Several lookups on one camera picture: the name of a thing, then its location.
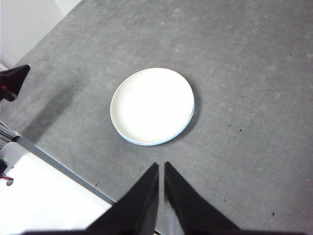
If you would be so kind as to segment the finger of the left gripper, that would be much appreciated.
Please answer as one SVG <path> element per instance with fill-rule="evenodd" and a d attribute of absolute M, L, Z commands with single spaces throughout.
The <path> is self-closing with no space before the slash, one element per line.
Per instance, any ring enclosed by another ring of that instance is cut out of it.
<path fill-rule="evenodd" d="M 1 71 L 0 100 L 6 99 L 9 102 L 16 100 L 29 71 L 29 65 Z"/>

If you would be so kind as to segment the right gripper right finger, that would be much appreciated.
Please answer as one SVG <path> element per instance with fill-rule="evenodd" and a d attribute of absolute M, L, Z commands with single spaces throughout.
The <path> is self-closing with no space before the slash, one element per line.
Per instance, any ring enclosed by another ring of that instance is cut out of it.
<path fill-rule="evenodd" d="M 242 230 L 202 198 L 170 162 L 164 192 L 186 235 L 300 235 L 301 232 Z"/>

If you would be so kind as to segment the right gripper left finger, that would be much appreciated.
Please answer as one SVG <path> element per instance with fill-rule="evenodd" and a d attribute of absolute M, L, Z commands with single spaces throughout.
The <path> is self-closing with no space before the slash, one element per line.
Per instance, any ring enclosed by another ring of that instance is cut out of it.
<path fill-rule="evenodd" d="M 84 230 L 27 231 L 25 235 L 152 235 L 158 209 L 159 166 L 152 164 L 131 189 Z"/>

